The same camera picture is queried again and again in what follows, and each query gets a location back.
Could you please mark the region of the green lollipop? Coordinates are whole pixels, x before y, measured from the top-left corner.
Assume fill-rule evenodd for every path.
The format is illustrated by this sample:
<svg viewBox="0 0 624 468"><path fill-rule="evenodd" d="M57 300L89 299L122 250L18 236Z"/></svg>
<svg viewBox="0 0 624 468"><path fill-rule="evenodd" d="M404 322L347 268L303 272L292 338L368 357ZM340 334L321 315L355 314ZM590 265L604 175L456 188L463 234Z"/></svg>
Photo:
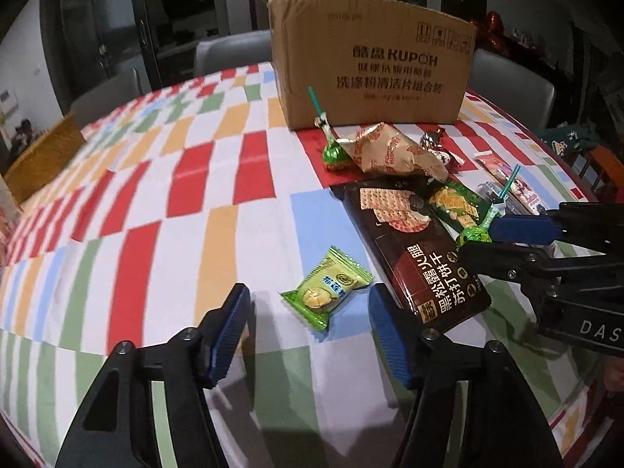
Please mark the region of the green lollipop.
<svg viewBox="0 0 624 468"><path fill-rule="evenodd" d="M321 150L321 160L323 161L324 167L330 171L349 168L352 165L351 157L337 142L333 129L329 124L327 113L321 109L321 104L318 102L313 88L309 86L307 91L316 112L314 126L321 129L326 139L326 144L323 150Z"/></svg>
<svg viewBox="0 0 624 468"><path fill-rule="evenodd" d="M519 172L520 165L516 165L508 180L505 182L505 186L502 188L498 198L491 204L484 219L478 225L466 227L461 231L456 239L457 248L464 246L466 242L492 242L490 226L498 216L503 216L505 214L505 197L510 192Z"/></svg>

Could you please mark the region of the pink toy story lollipop pack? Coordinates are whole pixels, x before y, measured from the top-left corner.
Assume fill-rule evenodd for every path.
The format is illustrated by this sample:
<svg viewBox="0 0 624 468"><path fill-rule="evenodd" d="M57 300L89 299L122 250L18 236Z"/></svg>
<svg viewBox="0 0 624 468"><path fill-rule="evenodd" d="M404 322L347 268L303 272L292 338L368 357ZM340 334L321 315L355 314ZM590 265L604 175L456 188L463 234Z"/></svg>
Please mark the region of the pink toy story lollipop pack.
<svg viewBox="0 0 624 468"><path fill-rule="evenodd" d="M511 179L516 166L512 167L494 151L479 152L475 155L475 160L502 188L508 187L507 196L515 198L531 215L538 216L546 210L541 199L519 174Z"/></svg>

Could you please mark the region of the green cracker packet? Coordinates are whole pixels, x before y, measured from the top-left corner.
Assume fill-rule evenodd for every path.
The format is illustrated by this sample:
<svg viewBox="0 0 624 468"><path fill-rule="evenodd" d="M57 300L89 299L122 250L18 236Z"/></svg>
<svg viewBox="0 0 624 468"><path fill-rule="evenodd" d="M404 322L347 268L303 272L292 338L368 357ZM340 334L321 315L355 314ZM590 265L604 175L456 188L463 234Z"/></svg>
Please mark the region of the green cracker packet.
<svg viewBox="0 0 624 468"><path fill-rule="evenodd" d="M461 232L479 225L491 203L450 177L431 194L428 205L440 220Z"/></svg>

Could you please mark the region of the dark brown cracker packet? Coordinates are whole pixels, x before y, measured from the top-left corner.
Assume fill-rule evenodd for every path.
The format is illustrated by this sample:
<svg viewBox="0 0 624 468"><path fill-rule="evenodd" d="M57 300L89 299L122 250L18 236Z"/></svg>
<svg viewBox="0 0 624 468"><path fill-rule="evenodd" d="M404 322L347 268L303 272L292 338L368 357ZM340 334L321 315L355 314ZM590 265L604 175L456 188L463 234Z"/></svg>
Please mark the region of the dark brown cracker packet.
<svg viewBox="0 0 624 468"><path fill-rule="evenodd" d="M331 187L383 271L399 307L447 332L492 299L461 261L452 236L425 201L427 183L379 177Z"/></svg>

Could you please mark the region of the red white snack packet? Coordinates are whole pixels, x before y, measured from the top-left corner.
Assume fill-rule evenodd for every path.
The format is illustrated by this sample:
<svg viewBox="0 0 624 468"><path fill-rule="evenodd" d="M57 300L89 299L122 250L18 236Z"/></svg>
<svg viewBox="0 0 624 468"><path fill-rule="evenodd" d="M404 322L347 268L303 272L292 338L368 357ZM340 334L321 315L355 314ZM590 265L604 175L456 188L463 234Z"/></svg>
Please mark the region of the red white snack packet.
<svg viewBox="0 0 624 468"><path fill-rule="evenodd" d="M429 152L438 158L448 172L455 172L464 165L464 160L462 158L459 158L459 156L453 154L453 152L445 149L432 148Z"/></svg>

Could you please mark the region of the shiny foil candy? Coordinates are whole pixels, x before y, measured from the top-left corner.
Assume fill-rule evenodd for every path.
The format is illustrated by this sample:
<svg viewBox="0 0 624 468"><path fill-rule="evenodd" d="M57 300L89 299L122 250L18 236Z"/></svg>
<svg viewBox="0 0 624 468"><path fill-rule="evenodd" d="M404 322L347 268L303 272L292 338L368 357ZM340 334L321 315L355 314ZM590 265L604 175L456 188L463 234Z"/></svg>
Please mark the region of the shiny foil candy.
<svg viewBox="0 0 624 468"><path fill-rule="evenodd" d="M427 150L444 151L441 138L445 134L445 130L436 127L434 130L424 130L420 138L420 145Z"/></svg>

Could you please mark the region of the tan fortune biscuit bag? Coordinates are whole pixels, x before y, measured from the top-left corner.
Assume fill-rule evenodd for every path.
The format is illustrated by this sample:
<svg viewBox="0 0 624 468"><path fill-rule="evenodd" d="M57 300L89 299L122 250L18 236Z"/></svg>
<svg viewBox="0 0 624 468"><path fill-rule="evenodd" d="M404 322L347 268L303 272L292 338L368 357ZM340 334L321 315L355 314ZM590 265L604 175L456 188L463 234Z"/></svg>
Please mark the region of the tan fortune biscuit bag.
<svg viewBox="0 0 624 468"><path fill-rule="evenodd" d="M446 165L435 155L386 122L358 128L346 137L339 137L337 144L365 173L424 174L440 183L449 177Z"/></svg>

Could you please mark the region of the green durian candy packet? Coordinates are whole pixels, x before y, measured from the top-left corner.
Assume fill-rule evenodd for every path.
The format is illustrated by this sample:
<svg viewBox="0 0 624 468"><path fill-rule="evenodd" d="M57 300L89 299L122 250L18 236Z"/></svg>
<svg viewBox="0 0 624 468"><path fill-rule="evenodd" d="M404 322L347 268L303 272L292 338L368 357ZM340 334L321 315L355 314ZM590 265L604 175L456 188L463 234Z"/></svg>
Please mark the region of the green durian candy packet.
<svg viewBox="0 0 624 468"><path fill-rule="evenodd" d="M321 262L296 289L282 292L281 298L303 316L312 328L325 331L330 316L357 289L373 282L373 274L347 253L331 246Z"/></svg>

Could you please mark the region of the green christmas cushion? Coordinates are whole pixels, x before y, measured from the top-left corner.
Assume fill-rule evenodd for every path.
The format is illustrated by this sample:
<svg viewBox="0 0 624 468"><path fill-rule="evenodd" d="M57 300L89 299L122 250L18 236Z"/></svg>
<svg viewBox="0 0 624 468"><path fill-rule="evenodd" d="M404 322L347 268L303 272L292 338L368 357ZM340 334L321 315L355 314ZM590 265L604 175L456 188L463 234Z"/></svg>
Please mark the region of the green christmas cushion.
<svg viewBox="0 0 624 468"><path fill-rule="evenodd" d="M560 158L593 150L600 144L597 134L581 125L562 125L556 128L535 129L533 133Z"/></svg>

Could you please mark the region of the grey chair right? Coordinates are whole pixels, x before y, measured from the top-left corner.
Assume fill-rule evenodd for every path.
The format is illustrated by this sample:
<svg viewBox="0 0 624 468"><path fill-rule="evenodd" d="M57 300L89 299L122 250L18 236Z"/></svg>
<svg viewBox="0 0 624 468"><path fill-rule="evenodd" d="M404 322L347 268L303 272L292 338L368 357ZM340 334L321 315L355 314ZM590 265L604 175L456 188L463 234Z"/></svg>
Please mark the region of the grey chair right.
<svg viewBox="0 0 624 468"><path fill-rule="evenodd" d="M545 128L555 86L544 77L500 55L478 49L468 87L528 129Z"/></svg>

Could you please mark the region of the red bow balloon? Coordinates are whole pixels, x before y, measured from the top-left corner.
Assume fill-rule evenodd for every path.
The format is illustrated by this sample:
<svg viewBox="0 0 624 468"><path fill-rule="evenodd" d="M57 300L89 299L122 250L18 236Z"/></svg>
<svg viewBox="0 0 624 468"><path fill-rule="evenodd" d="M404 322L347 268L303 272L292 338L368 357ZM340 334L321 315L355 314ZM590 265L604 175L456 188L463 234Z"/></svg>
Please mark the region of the red bow balloon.
<svg viewBox="0 0 624 468"><path fill-rule="evenodd" d="M497 12L490 11L483 22L473 20L472 24L477 28L476 49L483 49L501 56L508 56L505 46L505 27Z"/></svg>

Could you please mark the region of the brown cardboard box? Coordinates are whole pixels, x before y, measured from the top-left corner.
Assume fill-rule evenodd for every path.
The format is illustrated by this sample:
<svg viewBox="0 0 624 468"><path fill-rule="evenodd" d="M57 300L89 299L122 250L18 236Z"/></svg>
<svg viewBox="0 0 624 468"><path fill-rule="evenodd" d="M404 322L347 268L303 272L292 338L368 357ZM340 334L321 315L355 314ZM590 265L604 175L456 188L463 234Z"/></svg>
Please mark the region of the brown cardboard box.
<svg viewBox="0 0 624 468"><path fill-rule="evenodd" d="M468 89L475 25L395 0L271 0L285 122L451 124Z"/></svg>

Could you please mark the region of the woven rattan box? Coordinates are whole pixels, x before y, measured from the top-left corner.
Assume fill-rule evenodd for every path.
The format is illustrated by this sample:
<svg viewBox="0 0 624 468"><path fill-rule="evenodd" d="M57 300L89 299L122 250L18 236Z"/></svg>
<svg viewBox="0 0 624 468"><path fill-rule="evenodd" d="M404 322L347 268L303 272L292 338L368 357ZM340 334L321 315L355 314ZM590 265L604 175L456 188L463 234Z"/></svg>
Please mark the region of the woven rattan box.
<svg viewBox="0 0 624 468"><path fill-rule="evenodd" d="M21 205L52 182L85 143L75 115L70 111L28 146L3 176L14 200Z"/></svg>

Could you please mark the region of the grey chair far left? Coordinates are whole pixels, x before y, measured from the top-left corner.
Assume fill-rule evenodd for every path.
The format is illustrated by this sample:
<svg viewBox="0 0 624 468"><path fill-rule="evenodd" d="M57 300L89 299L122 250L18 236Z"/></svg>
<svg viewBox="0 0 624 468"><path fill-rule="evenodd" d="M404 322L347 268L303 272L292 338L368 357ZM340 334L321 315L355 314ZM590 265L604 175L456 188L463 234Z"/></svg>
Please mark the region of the grey chair far left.
<svg viewBox="0 0 624 468"><path fill-rule="evenodd" d="M71 112L78 128L83 129L141 95L141 79L138 70L132 68L79 96L71 104Z"/></svg>

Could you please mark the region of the grey chair far middle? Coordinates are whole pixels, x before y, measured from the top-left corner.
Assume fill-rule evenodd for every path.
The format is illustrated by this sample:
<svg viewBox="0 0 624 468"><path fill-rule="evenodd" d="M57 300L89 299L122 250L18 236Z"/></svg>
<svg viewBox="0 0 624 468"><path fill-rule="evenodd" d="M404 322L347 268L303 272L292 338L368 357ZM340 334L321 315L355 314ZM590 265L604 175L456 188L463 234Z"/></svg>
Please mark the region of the grey chair far middle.
<svg viewBox="0 0 624 468"><path fill-rule="evenodd" d="M205 76L271 60L272 38L269 30L202 40L196 46L193 76Z"/></svg>

